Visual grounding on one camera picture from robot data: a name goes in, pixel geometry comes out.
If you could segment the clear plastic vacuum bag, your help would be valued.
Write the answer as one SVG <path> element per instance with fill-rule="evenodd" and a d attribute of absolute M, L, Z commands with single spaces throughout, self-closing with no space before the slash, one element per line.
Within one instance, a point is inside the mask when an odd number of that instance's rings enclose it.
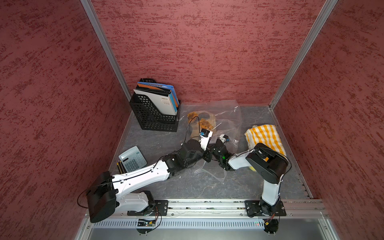
<path fill-rule="evenodd" d="M 223 100 L 208 103 L 183 103 L 180 108 L 179 126 L 186 130 L 185 139 L 197 141 L 201 129 L 207 129 L 213 133 L 209 145 L 216 143 L 222 135 L 229 137 L 225 143 L 230 153 L 237 153 L 241 138 L 242 112 L 237 101 Z"/>

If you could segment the beige orange blue patterned blanket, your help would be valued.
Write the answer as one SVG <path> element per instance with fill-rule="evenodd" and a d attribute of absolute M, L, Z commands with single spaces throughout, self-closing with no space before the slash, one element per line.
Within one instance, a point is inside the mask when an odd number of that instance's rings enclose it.
<path fill-rule="evenodd" d="M 199 129 L 212 131 L 216 127 L 216 117 L 207 111 L 196 111 L 187 114 L 189 130 L 193 133 Z"/>

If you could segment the orange white checkered blanket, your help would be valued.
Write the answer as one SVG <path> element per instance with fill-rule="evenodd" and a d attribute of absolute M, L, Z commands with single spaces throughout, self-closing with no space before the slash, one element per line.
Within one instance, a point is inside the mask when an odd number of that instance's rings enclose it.
<path fill-rule="evenodd" d="M 248 149 L 262 143 L 282 155 L 287 155 L 275 125 L 253 126 L 245 132 Z"/>

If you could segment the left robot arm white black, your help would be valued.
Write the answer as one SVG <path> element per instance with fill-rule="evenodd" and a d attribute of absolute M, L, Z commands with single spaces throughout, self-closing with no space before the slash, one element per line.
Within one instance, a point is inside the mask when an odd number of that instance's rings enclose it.
<path fill-rule="evenodd" d="M 85 191 L 91 223 L 101 222 L 115 211 L 151 213 L 156 205 L 151 192 L 135 191 L 182 174 L 203 158 L 208 144 L 208 140 L 191 139 L 180 150 L 143 169 L 119 175 L 101 173 Z"/>

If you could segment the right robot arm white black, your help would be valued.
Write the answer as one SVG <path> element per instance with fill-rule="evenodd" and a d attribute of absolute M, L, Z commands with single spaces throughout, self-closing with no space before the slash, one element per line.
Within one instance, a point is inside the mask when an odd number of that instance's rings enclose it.
<path fill-rule="evenodd" d="M 254 148 L 240 154 L 231 154 L 225 141 L 218 139 L 207 147 L 207 161 L 215 159 L 225 171 L 235 171 L 252 167 L 263 178 L 263 192 L 259 201 L 245 201 L 247 216 L 253 217 L 285 217 L 285 207 L 280 197 L 280 188 L 289 166 L 288 159 L 258 143 Z"/>

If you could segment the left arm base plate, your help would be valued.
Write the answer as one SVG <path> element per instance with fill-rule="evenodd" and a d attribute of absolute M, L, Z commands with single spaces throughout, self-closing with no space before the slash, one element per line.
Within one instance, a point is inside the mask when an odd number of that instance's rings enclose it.
<path fill-rule="evenodd" d="M 127 216 L 156 216 L 158 213 L 162 216 L 166 216 L 168 212 L 168 205 L 168 200 L 149 201 L 149 205 L 143 211 L 128 211 Z"/>

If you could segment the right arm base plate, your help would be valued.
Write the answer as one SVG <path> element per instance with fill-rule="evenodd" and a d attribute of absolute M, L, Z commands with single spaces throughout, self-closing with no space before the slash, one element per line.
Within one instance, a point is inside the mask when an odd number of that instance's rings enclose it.
<path fill-rule="evenodd" d="M 247 216 L 253 217 L 285 217 L 287 215 L 283 202 L 278 200 L 276 204 L 270 205 L 264 200 L 244 201 Z"/>

